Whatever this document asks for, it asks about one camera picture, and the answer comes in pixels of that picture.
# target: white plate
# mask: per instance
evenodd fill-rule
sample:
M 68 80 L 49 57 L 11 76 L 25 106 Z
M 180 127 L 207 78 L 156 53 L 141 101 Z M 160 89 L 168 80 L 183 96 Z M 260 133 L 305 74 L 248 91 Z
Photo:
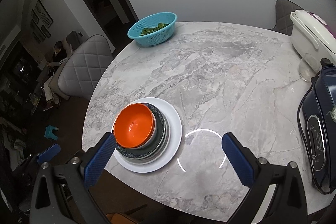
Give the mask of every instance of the white plate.
M 175 108 L 160 98 L 146 97 L 135 100 L 135 103 L 149 103 L 156 106 L 167 118 L 170 129 L 170 140 L 166 150 L 156 160 L 143 165 L 136 165 L 125 160 L 117 150 L 114 150 L 113 155 L 117 161 L 126 169 L 136 173 L 149 173 L 164 167 L 175 155 L 182 139 L 182 124 L 179 114 Z

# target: teal stool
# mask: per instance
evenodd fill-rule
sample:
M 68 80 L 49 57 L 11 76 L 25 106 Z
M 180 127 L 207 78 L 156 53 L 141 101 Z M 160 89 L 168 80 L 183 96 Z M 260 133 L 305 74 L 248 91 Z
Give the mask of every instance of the teal stool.
M 58 127 L 53 127 L 53 126 L 47 126 L 45 128 L 45 133 L 44 133 L 44 137 L 46 137 L 48 140 L 49 139 L 53 139 L 55 141 L 57 141 L 57 136 L 53 134 L 53 130 L 58 130 Z

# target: marble tabletop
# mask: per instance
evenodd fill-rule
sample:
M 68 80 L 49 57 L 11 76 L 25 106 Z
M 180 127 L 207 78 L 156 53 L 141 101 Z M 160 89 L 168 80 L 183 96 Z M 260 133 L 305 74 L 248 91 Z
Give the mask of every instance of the marble tabletop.
M 298 74 L 300 57 L 290 37 L 256 27 L 179 22 L 174 35 L 155 47 L 131 42 L 107 68 L 86 113 L 86 151 L 111 130 L 128 103 L 159 97 L 177 110 L 182 141 L 161 169 L 139 174 L 112 156 L 105 169 L 140 193 L 181 211 L 227 221 L 248 191 L 230 162 L 219 135 L 233 132 L 256 157 L 272 164 L 297 162 L 308 213 L 327 206 L 332 195 L 313 188 L 296 111 L 309 84 Z M 271 187 L 255 221 L 262 218 Z

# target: shoe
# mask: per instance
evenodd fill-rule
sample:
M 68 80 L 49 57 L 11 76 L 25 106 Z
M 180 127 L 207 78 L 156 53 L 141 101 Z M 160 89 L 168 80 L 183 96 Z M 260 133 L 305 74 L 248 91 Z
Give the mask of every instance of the shoe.
M 46 111 L 46 110 L 48 110 L 48 109 L 50 109 L 50 108 L 52 108 L 52 107 L 54 107 L 53 104 L 51 104 L 51 103 L 47 103 L 47 105 L 45 106 L 45 108 L 43 109 L 43 111 Z
M 58 99 L 58 104 L 55 104 L 56 108 L 59 108 L 59 105 L 61 104 L 61 99 Z

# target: dining chair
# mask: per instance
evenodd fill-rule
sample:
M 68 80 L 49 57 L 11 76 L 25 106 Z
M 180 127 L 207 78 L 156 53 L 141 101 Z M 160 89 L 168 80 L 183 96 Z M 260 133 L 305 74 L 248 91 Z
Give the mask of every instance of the dining chair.
M 277 0 L 275 3 L 276 23 L 271 31 L 292 35 L 293 22 L 290 19 L 291 12 L 302 8 L 289 0 Z
M 146 206 L 147 204 L 144 204 L 125 213 L 109 213 L 106 216 L 112 224 L 138 224 L 139 221 L 132 218 L 130 215 Z
M 69 96 L 87 100 L 113 60 L 108 41 L 93 35 L 71 55 L 58 78 L 58 86 Z

